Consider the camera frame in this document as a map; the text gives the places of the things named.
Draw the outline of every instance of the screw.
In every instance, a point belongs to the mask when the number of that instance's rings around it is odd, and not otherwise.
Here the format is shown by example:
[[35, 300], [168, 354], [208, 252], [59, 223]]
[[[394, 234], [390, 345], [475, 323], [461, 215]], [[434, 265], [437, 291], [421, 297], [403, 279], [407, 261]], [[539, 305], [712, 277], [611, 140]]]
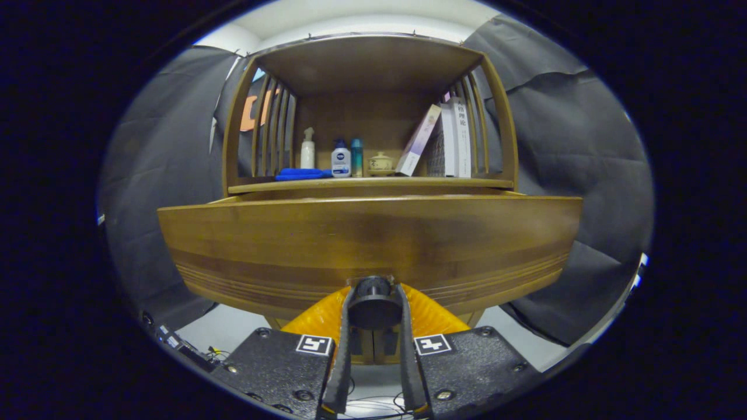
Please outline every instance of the screw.
[[301, 401], [311, 401], [314, 399], [314, 395], [309, 391], [296, 391], [293, 393], [293, 395]]
[[259, 402], [263, 402], [263, 401], [264, 401], [264, 400], [262, 399], [262, 397], [260, 397], [260, 396], [259, 396], [259, 395], [257, 395], [257, 394], [253, 394], [253, 393], [251, 393], [251, 392], [247, 392], [247, 397], [249, 397], [249, 398], [254, 398], [255, 400], [257, 400], [257, 401], [259, 401]]
[[449, 391], [448, 389], [438, 391], [438, 393], [436, 394], [436, 399], [440, 401], [449, 401], [451, 398], [454, 398], [454, 393]]
[[293, 410], [291, 410], [290, 408], [288, 408], [288, 407], [286, 407], [286, 406], [284, 406], [282, 404], [275, 404], [275, 405], [273, 405], [273, 407], [277, 408], [280, 411], [285, 411], [286, 413], [292, 413], [293, 412]]

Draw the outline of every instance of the white book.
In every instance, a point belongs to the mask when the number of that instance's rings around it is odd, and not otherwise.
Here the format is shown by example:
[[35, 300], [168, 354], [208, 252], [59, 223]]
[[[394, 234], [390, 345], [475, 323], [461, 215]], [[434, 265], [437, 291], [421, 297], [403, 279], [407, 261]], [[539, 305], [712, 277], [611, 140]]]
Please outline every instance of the white book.
[[415, 172], [415, 167], [418, 166], [418, 161], [423, 155], [425, 145], [428, 143], [433, 127], [436, 126], [440, 113], [441, 107], [438, 105], [430, 106], [418, 128], [412, 133], [412, 137], [410, 137], [410, 141], [407, 143], [399, 163], [397, 163], [396, 171], [398, 173], [412, 176], [412, 173]]
[[457, 176], [459, 178], [472, 177], [472, 148], [469, 138], [469, 126], [467, 121], [467, 105], [465, 100], [457, 96], [449, 99], [453, 100], [452, 115], [454, 117], [454, 126], [456, 128], [456, 156], [457, 156]]
[[444, 176], [459, 175], [453, 105], [452, 99], [449, 99], [445, 104], [441, 104], [441, 126], [444, 129]]

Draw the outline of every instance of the orange object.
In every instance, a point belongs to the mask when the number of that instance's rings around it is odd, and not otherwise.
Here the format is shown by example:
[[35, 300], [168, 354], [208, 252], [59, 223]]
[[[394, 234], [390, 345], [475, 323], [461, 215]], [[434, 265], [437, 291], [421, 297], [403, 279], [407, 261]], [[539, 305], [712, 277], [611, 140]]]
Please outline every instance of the orange object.
[[[401, 283], [401, 285], [410, 305], [413, 337], [451, 334], [470, 329], [467, 324], [435, 300], [404, 283]], [[339, 343], [342, 306], [349, 292], [350, 286], [347, 286], [316, 302], [301, 315], [287, 323], [282, 331], [332, 337], [336, 344]], [[333, 357], [336, 354], [337, 347], [335, 347]]]

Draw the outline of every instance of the wooden shelf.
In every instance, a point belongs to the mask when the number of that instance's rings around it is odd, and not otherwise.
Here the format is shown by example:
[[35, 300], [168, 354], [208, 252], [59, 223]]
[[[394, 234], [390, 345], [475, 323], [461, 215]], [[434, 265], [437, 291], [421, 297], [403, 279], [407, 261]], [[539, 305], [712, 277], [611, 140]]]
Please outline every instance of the wooden shelf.
[[263, 182], [261, 184], [237, 185], [229, 187], [230, 194], [244, 194], [257, 191], [282, 191], [307, 188], [340, 187], [484, 187], [513, 188], [513, 181], [505, 179], [437, 178], [437, 177], [381, 177], [381, 178], [324, 178], [304, 179], [303, 181]]
[[296, 96], [440, 94], [482, 58], [479, 52], [433, 39], [358, 36], [287, 46], [259, 55], [257, 62]]

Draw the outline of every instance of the shelf compartment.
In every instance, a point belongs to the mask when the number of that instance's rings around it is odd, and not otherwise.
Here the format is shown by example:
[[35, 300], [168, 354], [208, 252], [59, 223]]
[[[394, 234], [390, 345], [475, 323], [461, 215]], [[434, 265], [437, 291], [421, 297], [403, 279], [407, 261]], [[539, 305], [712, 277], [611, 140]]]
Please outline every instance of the shelf compartment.
[[[250, 176], [239, 177], [236, 120], [242, 118], [251, 81], [260, 68], [267, 76], [258, 93], [258, 114], [267, 114], [269, 125], [253, 129], [246, 143], [251, 147]], [[485, 111], [474, 78], [470, 79], [477, 69], [486, 74], [495, 98], [503, 172], [490, 173]], [[274, 86], [282, 90], [277, 98]], [[382, 151], [396, 162], [428, 106], [449, 89], [465, 98], [469, 108], [473, 177], [509, 181], [508, 188], [515, 191], [518, 155], [513, 121], [500, 79], [484, 53], [422, 37], [356, 35], [310, 40], [250, 58], [229, 112], [223, 142], [224, 196], [241, 194], [235, 192], [241, 191], [237, 186], [273, 182], [283, 167], [297, 167], [303, 130], [309, 126], [314, 128], [316, 167], [329, 167], [336, 138], [361, 138], [363, 171], [368, 176], [368, 159]], [[284, 144], [281, 152], [280, 143]], [[277, 164], [276, 152], [281, 155]], [[426, 174], [423, 161], [414, 176]]]

